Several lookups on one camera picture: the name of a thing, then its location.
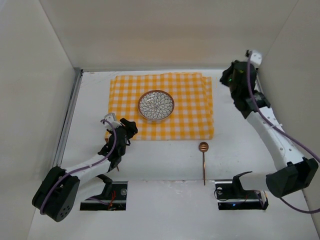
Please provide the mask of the patterned ceramic plate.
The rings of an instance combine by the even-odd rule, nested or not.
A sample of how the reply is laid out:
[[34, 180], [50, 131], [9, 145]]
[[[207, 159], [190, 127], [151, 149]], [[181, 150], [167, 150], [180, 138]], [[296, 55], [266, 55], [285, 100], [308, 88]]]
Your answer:
[[144, 119], [159, 122], [167, 119], [173, 113], [175, 101], [166, 91], [150, 90], [140, 96], [137, 109]]

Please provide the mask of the yellow white checkered cloth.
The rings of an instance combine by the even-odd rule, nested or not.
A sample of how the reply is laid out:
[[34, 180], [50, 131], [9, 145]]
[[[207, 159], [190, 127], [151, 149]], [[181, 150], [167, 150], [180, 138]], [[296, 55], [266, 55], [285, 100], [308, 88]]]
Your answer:
[[[148, 121], [138, 111], [140, 97], [161, 90], [174, 100], [172, 114]], [[214, 136], [212, 79], [200, 72], [120, 75], [110, 82], [108, 112], [136, 123], [134, 140], [210, 140]]]

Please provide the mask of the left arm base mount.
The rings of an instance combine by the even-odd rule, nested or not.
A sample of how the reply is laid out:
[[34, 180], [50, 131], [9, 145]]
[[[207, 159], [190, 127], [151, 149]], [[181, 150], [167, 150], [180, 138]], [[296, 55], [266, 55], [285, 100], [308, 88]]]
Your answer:
[[127, 207], [127, 181], [113, 181], [104, 174], [96, 177], [104, 183], [99, 195], [91, 196], [80, 203], [80, 211], [125, 211]]

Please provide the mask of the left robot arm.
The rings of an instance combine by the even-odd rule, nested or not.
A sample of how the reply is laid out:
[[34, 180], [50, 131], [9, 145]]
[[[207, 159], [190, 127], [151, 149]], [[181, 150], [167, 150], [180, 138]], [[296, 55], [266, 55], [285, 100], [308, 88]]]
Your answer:
[[117, 121], [107, 116], [101, 122], [110, 135], [96, 155], [72, 167], [55, 166], [47, 173], [31, 202], [41, 215], [60, 222], [78, 201], [110, 195], [113, 181], [106, 174], [118, 168], [138, 128], [125, 118]]

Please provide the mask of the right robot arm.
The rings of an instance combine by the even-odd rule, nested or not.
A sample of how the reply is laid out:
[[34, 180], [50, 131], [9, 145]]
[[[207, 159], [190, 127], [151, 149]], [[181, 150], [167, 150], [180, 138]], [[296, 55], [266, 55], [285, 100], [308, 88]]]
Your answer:
[[243, 190], [262, 190], [282, 198], [307, 188], [313, 180], [318, 162], [306, 158], [283, 131], [271, 104], [255, 90], [257, 71], [252, 64], [235, 60], [223, 71], [220, 82], [230, 89], [231, 98], [244, 119], [255, 129], [270, 153], [273, 173], [244, 172], [234, 176]]

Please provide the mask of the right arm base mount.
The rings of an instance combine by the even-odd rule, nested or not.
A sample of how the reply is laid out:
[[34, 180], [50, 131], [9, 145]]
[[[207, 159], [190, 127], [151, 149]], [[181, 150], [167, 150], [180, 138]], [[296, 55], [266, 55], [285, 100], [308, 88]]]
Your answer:
[[240, 177], [252, 173], [243, 172], [235, 175], [232, 179], [215, 180], [213, 192], [220, 211], [235, 210], [262, 210], [269, 206], [266, 193], [260, 190], [244, 190]]

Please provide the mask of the copper spoon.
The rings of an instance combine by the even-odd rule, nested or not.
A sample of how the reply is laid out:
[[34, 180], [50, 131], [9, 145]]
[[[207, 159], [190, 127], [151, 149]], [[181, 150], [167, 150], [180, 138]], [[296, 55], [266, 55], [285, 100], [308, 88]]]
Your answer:
[[202, 178], [203, 185], [206, 185], [206, 159], [205, 153], [209, 150], [209, 144], [207, 142], [201, 142], [198, 146], [199, 151], [202, 153]]

